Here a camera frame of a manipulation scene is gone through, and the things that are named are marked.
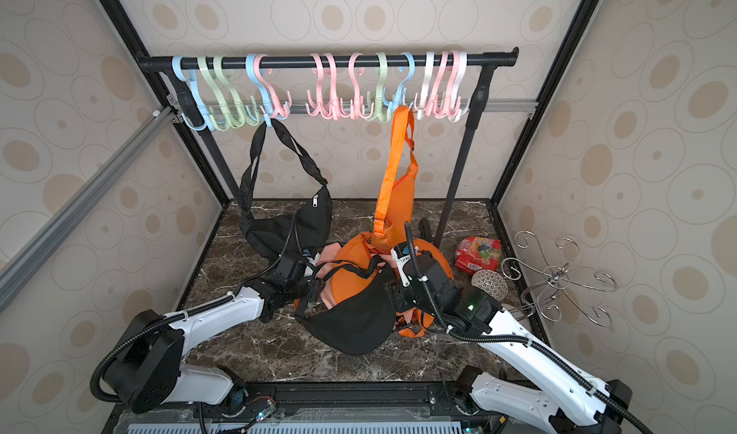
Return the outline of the black crossbody bag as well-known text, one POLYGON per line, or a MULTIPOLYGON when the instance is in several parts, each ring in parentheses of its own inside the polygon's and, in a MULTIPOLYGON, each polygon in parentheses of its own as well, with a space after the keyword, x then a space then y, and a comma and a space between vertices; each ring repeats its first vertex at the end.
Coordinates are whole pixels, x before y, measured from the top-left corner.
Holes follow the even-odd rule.
POLYGON ((381 268, 368 286, 329 311, 305 317, 299 324, 322 343, 345 355, 366 355, 392 334, 397 310, 386 284, 395 280, 391 267, 381 268))
POLYGON ((258 255, 274 262, 281 254, 315 257, 326 242, 331 229, 333 202, 328 182, 318 165, 279 120, 264 121, 253 135, 251 163, 241 178, 238 205, 241 210, 240 230, 258 255), (267 131, 273 130, 279 141, 294 153, 302 170, 321 186, 318 191, 293 213, 257 218, 251 211, 253 193, 259 173, 261 153, 267 131))

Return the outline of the orange crossbody bag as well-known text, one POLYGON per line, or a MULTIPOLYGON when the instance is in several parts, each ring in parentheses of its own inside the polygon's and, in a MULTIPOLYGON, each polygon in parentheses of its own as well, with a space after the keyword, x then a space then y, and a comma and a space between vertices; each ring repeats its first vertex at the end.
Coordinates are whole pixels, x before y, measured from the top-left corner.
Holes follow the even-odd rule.
POLYGON ((412 219, 418 161, 415 157, 415 116, 400 106, 393 115, 388 165, 377 199, 370 246, 387 254, 406 240, 404 224, 412 219))

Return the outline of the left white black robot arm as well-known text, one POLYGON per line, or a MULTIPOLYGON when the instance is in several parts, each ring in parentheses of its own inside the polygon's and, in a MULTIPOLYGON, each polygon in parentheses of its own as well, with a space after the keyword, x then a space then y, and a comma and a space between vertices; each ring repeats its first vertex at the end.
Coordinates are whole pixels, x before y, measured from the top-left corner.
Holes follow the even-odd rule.
POLYGON ((230 328, 269 321, 276 310, 308 293, 321 267, 319 257, 283 255, 270 272, 245 281, 237 292, 193 309, 138 313, 93 371, 91 395, 122 403, 136 414, 166 403, 223 403, 236 391, 234 374, 189 365, 188 353, 230 328))

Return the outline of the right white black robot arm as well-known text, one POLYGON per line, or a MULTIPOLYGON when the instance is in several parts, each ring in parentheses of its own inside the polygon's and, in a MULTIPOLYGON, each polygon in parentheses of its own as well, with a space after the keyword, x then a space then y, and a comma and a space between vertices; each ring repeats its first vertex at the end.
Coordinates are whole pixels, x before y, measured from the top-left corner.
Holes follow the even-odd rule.
POLYGON ((409 223, 404 231, 406 240, 392 255, 411 305, 431 316, 450 337, 501 357, 531 383, 523 386, 488 372, 467 371, 456 396, 462 412, 497 412, 545 433, 619 433, 623 422, 649 432, 629 410, 627 385, 605 382, 575 366, 485 291, 458 288, 439 258, 420 250, 409 223))

